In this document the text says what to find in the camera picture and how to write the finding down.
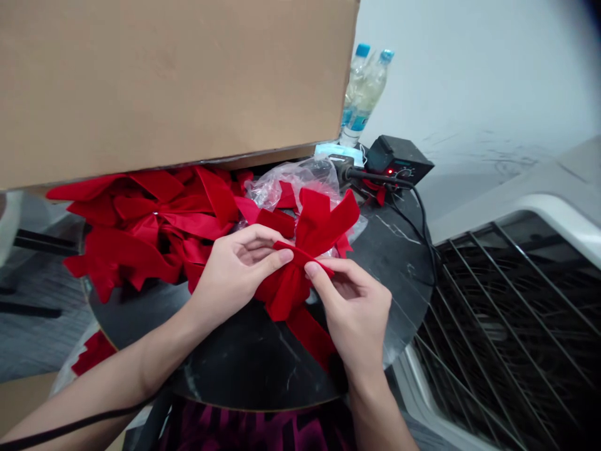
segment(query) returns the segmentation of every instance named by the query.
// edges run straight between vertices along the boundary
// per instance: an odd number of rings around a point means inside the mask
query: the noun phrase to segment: black round table
[[[412,193],[397,204],[421,229],[421,212]],[[349,258],[393,294],[384,364],[403,352],[420,326],[432,293],[428,248],[388,205],[361,206],[368,219]],[[147,281],[138,293],[125,286],[100,303],[90,281],[84,287],[92,312],[117,349],[134,343],[164,323],[190,298],[188,283]],[[325,326],[321,302],[308,306]],[[176,394],[207,404],[252,411],[299,409],[335,399],[347,391],[342,365],[326,373],[285,323],[274,323],[256,299],[218,327],[184,361],[173,379]]]

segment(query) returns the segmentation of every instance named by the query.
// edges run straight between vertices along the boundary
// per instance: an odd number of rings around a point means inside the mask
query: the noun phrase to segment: forearm
[[[349,394],[359,450],[418,449],[383,371],[357,377],[349,375]]]
[[[75,380],[14,427],[1,441],[51,430],[82,418],[130,407],[152,396],[212,330],[188,304],[172,319]],[[104,449],[131,417],[106,420],[36,450]]]

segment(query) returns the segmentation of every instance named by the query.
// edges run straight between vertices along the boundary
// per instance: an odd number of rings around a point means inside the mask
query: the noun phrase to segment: metal wire rack
[[[437,250],[413,345],[442,414],[498,448],[572,448],[599,398],[601,271],[531,212]]]

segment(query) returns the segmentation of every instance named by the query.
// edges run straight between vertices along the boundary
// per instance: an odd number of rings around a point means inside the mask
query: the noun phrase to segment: blue bottle cap
[[[393,60],[393,56],[394,52],[392,50],[382,50],[382,53],[380,53],[380,61],[382,61],[384,64],[388,64]]]
[[[369,49],[371,49],[371,47],[367,44],[359,44],[357,46],[357,51],[355,52],[355,55],[360,56],[362,58],[367,58],[367,55],[369,54]]]

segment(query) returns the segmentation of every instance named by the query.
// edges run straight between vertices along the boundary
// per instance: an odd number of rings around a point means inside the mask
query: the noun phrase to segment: plastic water bottle
[[[393,60],[393,56],[393,51],[382,50],[375,66],[367,69],[363,83],[361,83],[355,93],[352,102],[351,119],[342,130],[340,137],[341,145],[355,147],[357,142],[359,142],[359,137],[378,100],[380,100],[382,92],[384,92],[386,78],[388,77],[388,65]]]
[[[367,55],[370,47],[367,44],[359,44],[355,57],[351,61],[351,74],[349,75],[349,84],[346,87],[344,95],[344,110],[342,111],[341,133],[344,127],[349,123],[352,116],[352,101],[359,89],[367,68]]]

